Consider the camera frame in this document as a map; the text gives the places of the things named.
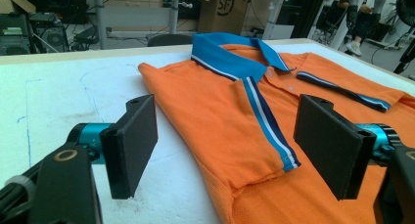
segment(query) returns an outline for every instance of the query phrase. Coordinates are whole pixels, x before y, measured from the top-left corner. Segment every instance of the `white table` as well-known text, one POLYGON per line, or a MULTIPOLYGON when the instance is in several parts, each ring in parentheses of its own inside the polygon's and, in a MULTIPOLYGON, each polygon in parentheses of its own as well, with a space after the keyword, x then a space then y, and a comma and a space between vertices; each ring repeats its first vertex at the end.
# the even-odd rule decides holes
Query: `white table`
POLYGON ((177 28, 178 2, 172 0, 170 9, 167 8, 134 8, 134 7, 105 7, 103 0, 95 0, 98 18, 98 31, 102 50, 107 49, 107 26, 133 26, 151 22, 160 25, 168 21, 169 32, 175 33, 177 28))
MULTIPOLYGON (((306 39, 268 43, 278 52, 313 52, 415 96, 415 85, 306 39)), ((0 59, 0 184, 67 139, 80 122, 116 122, 125 102, 148 93, 137 66, 190 58, 191 46, 137 48, 0 59)), ((193 157, 157 109, 159 141, 134 199, 111 199, 104 165, 93 165, 106 223, 219 223, 193 157)))

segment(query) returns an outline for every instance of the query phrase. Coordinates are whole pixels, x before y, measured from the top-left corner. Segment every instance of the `cardboard box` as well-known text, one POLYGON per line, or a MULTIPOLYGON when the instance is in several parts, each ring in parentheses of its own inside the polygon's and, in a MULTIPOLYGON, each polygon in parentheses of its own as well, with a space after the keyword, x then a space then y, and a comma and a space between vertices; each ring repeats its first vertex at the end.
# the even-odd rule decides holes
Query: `cardboard box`
POLYGON ((241 34, 250 0, 210 0, 202 3, 198 32, 241 34))
POLYGON ((27 0, 0 0, 0 14, 15 12, 15 5, 19 6, 28 13, 36 12, 36 7, 27 0))

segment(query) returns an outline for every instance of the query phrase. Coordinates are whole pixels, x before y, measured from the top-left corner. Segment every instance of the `blue ink mark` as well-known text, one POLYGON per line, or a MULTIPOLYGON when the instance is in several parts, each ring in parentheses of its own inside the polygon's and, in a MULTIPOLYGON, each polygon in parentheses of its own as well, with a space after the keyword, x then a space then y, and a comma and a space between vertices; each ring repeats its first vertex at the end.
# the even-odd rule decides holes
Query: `blue ink mark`
POLYGON ((24 84, 24 92, 25 92, 25 104, 26 104, 26 136, 27 136, 27 150, 28 150, 28 166, 31 167, 31 145, 30 145, 30 128, 28 125, 28 90, 27 90, 27 85, 28 83, 31 82, 36 82, 36 81, 40 81, 42 79, 34 79, 34 80, 27 80, 24 84))
POLYGON ((150 161, 151 162, 154 162, 154 161, 166 159, 166 158, 173 157, 173 156, 176 156, 177 154, 181 154, 181 153, 182 152, 175 152, 175 153, 171 153, 169 155, 163 156, 163 157, 150 158, 150 161))
POLYGON ((100 115, 100 112, 98 111, 97 104, 95 102, 95 98, 91 95, 91 93, 89 93, 88 88, 86 87, 86 84, 83 82, 83 78, 88 74, 89 74, 89 71, 84 73, 82 75, 82 77, 79 78, 79 82, 83 85, 83 89, 85 90, 85 93, 88 95, 89 102, 91 103, 92 108, 94 109, 94 112, 98 115, 98 117, 101 119, 101 121, 104 122, 103 118, 100 115))
POLYGON ((25 116, 22 116, 22 117, 18 118, 18 120, 16 120, 16 123, 20 123, 21 119, 24 119, 24 118, 25 118, 25 116))

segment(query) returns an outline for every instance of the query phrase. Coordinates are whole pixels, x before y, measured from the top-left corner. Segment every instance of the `shoe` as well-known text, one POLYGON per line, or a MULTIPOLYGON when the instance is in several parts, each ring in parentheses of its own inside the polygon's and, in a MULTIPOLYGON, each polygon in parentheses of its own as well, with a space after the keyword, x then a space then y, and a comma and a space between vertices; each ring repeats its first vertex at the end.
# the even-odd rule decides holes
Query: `shoe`
POLYGON ((352 42, 346 44, 346 48, 351 53, 353 53, 353 55, 356 55, 358 57, 362 56, 362 53, 360 51, 360 43, 357 43, 355 41, 352 41, 352 42))

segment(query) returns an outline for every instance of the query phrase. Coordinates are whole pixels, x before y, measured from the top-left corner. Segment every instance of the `blue collar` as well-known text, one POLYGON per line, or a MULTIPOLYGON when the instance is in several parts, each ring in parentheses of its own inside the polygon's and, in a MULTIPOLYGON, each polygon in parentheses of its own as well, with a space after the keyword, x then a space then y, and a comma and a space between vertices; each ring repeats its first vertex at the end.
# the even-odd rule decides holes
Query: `blue collar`
POLYGON ((239 44, 258 48, 268 65, 282 71, 291 71, 271 47, 258 38, 246 38, 230 33, 202 33, 193 36, 192 60, 213 72, 237 80, 251 76, 258 83, 267 66, 233 54, 221 45, 239 44))

